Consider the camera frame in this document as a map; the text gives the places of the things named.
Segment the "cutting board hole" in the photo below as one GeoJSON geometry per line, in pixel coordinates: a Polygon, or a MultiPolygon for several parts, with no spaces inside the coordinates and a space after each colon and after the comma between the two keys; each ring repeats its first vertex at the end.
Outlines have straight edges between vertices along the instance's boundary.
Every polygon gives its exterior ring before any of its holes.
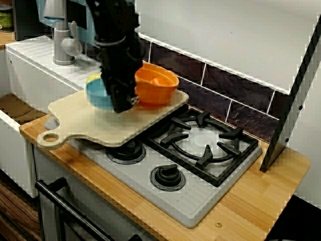
{"type": "Polygon", "coordinates": [[[55,142],[56,140],[59,139],[59,136],[57,134],[54,133],[50,133],[44,136],[44,140],[46,142],[55,142]]]}
{"type": "Polygon", "coordinates": [[[46,142],[55,142],[56,140],[58,140],[58,138],[55,138],[55,137],[46,137],[44,138],[44,140],[46,142]]]}

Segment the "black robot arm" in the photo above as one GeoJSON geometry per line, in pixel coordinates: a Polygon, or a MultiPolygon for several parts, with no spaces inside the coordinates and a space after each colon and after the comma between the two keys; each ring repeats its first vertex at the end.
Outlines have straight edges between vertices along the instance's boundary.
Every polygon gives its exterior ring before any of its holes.
{"type": "Polygon", "coordinates": [[[86,0],[100,47],[101,78],[117,113],[136,103],[135,73],[142,67],[145,49],[138,34],[138,14],[126,0],[86,0]]]}

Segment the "white stovetop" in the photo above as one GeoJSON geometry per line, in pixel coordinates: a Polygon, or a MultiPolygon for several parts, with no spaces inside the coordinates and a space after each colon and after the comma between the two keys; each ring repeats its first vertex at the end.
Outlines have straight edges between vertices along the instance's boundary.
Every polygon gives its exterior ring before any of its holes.
{"type": "MultiPolygon", "coordinates": [[[[54,129],[56,126],[54,118],[49,119],[45,124],[47,129],[54,129]]],[[[179,166],[179,170],[184,173],[186,183],[181,190],[166,192],[159,190],[151,183],[150,173],[155,167],[174,164],[174,162],[145,144],[143,146],[146,156],[142,161],[133,165],[121,165],[111,161],[105,149],[99,144],[88,145],[76,139],[69,140],[67,143],[188,228],[195,227],[203,219],[262,153],[261,147],[258,146],[219,187],[209,184],[179,166]]],[[[243,151],[246,147],[246,143],[240,142],[240,150],[243,151]]]]}

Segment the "toy stove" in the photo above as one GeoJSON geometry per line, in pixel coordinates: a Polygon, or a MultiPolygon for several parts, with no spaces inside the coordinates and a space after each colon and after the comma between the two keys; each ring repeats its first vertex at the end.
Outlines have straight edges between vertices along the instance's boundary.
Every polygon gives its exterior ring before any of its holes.
{"type": "MultiPolygon", "coordinates": [[[[58,124],[54,119],[47,129],[58,124]]],[[[68,144],[188,228],[195,227],[261,155],[240,128],[182,106],[121,147],[68,144]]]]}

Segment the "gray faucet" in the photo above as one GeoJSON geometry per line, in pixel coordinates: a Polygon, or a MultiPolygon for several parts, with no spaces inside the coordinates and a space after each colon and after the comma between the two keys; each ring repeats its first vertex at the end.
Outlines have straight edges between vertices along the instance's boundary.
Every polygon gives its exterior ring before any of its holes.
{"type": "Polygon", "coordinates": [[[82,46],[77,36],[76,22],[73,21],[68,28],[67,0],[46,0],[44,18],[56,22],[53,62],[58,65],[75,63],[75,56],[82,52],[82,46]]]}

